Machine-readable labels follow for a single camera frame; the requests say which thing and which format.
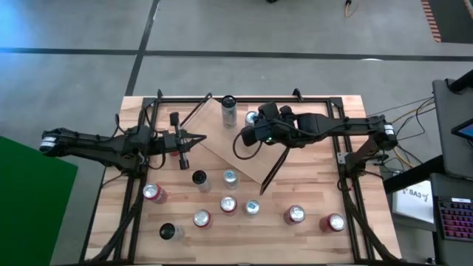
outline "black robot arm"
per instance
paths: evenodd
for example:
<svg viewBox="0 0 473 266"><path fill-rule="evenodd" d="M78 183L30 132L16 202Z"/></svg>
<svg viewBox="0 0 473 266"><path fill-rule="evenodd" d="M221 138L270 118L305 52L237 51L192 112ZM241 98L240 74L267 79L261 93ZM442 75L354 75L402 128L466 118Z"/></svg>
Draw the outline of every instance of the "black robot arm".
<svg viewBox="0 0 473 266"><path fill-rule="evenodd" d="M206 139L206 136L190 134L181 129L178 113L171 113L170 117L176 133L163 131L160 132L162 136L152 137L153 130L148 126L135 126L127 129L123 135L104 137L60 128L43 133L39 150L49 157L74 155L95 160L105 166L115 166L123 174L132 173L136 163L146 163L146 156L178 151L180 168L184 170L189 167L186 152Z"/></svg>
<svg viewBox="0 0 473 266"><path fill-rule="evenodd" d="M398 144L392 124L386 122L383 115L366 118L328 118L313 113L296 115L289 106L278 110L274 102L265 103L258 111L254 127L242 129L246 146L262 141L267 145L281 143L288 148L304 148L326 137L357 135L369 135L383 150L393 149Z"/></svg>

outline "can lid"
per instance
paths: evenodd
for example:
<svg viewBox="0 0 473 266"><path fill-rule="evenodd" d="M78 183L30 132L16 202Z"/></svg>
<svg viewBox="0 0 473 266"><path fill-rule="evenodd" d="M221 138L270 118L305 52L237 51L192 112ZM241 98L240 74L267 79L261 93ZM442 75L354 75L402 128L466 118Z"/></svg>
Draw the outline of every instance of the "can lid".
<svg viewBox="0 0 473 266"><path fill-rule="evenodd" d="M156 196L157 191L158 191L158 188L156 184L148 184L148 185L145 185L145 187L143 188L143 195L149 199Z"/></svg>
<svg viewBox="0 0 473 266"><path fill-rule="evenodd" d="M237 174L235 174L235 172L232 170L227 170L225 173L223 173L223 178L226 182L233 183L237 181Z"/></svg>
<svg viewBox="0 0 473 266"><path fill-rule="evenodd" d="M342 231L345 228L345 219L340 214L332 214L329 222L335 231Z"/></svg>
<svg viewBox="0 0 473 266"><path fill-rule="evenodd" d="M248 200L246 203L246 211L249 214L257 214L259 212L259 203L256 200Z"/></svg>
<svg viewBox="0 0 473 266"><path fill-rule="evenodd" d="M231 95L226 95L222 99L222 105L225 108L231 108L231 107L235 106L236 104L237 104L237 100L235 99L235 97L233 97Z"/></svg>
<svg viewBox="0 0 473 266"><path fill-rule="evenodd" d="M236 203L237 201L235 200L234 197L226 196L226 197L223 197L222 200L220 201L220 207L224 211L232 211L237 206Z"/></svg>
<svg viewBox="0 0 473 266"><path fill-rule="evenodd" d="M206 180L207 180L207 174L205 174L205 172L202 170L195 171L192 174L192 181L194 181L194 183L198 185L203 184Z"/></svg>
<svg viewBox="0 0 473 266"><path fill-rule="evenodd" d="M205 226L210 220L210 214L206 210L198 210L194 214L194 224L197 226Z"/></svg>
<svg viewBox="0 0 473 266"><path fill-rule="evenodd" d="M305 211L299 205L290 207L289 215L294 222L302 222L305 219Z"/></svg>
<svg viewBox="0 0 473 266"><path fill-rule="evenodd" d="M176 234L176 227L173 226L170 222L165 223L161 226L160 236L164 240L171 239Z"/></svg>
<svg viewBox="0 0 473 266"><path fill-rule="evenodd" d="M247 120L248 122L254 122L254 117L257 116L257 115L258 115L257 112L255 112L255 111L250 111L250 112L248 112L248 113L246 114L246 120Z"/></svg>

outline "silver can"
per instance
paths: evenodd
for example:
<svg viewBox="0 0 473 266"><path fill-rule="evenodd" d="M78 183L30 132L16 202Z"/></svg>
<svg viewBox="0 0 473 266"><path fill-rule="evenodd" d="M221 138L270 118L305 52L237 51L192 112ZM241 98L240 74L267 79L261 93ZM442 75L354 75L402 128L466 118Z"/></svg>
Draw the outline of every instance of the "silver can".
<svg viewBox="0 0 473 266"><path fill-rule="evenodd" d="M282 216L288 225L295 225L304 221L305 211L299 205L292 205Z"/></svg>
<svg viewBox="0 0 473 266"><path fill-rule="evenodd" d="M223 181L228 189L235 189L238 186L238 176L233 170L227 170L223 173Z"/></svg>
<svg viewBox="0 0 473 266"><path fill-rule="evenodd" d="M168 199L168 194L158 184L147 184L143 188L143 196L157 204L163 204Z"/></svg>
<svg viewBox="0 0 473 266"><path fill-rule="evenodd" d="M255 217L259 213L259 202L256 200L248 200L245 205L245 214L250 218Z"/></svg>
<svg viewBox="0 0 473 266"><path fill-rule="evenodd" d="M198 228L210 228L211 227L211 215L207 210L198 210L194 214L194 224Z"/></svg>
<svg viewBox="0 0 473 266"><path fill-rule="evenodd" d="M249 111L245 116L245 126L254 126L254 118L258 116L255 111Z"/></svg>
<svg viewBox="0 0 473 266"><path fill-rule="evenodd" d="M202 193L208 193L211 190L210 181L208 181L207 174L204 171L195 171L192 174L192 182Z"/></svg>
<svg viewBox="0 0 473 266"><path fill-rule="evenodd" d="M234 197L232 196L226 196L223 197L222 200L220 200L220 208L222 209L223 213L232 216L237 212L237 201Z"/></svg>
<svg viewBox="0 0 473 266"><path fill-rule="evenodd" d="M222 99L222 119L223 126L232 129L237 125L237 100L231 95L226 95Z"/></svg>
<svg viewBox="0 0 473 266"><path fill-rule="evenodd" d="M167 222L161 226L160 236L164 240L181 240L184 237L184 227Z"/></svg>

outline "green screen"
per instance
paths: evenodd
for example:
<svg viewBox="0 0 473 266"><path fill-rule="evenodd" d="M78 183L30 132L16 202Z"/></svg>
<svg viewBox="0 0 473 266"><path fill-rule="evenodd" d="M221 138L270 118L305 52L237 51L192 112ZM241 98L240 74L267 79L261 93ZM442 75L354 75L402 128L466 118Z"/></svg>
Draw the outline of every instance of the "green screen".
<svg viewBox="0 0 473 266"><path fill-rule="evenodd" d="M0 137L0 265L49 265L77 166Z"/></svg>

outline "computer monitor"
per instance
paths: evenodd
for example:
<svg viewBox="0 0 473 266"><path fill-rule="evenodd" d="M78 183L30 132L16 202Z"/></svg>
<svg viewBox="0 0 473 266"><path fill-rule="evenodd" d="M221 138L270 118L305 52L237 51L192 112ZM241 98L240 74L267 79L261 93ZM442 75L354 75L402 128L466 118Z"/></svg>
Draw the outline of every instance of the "computer monitor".
<svg viewBox="0 0 473 266"><path fill-rule="evenodd" d="M452 129L452 134L473 140L473 118Z"/></svg>

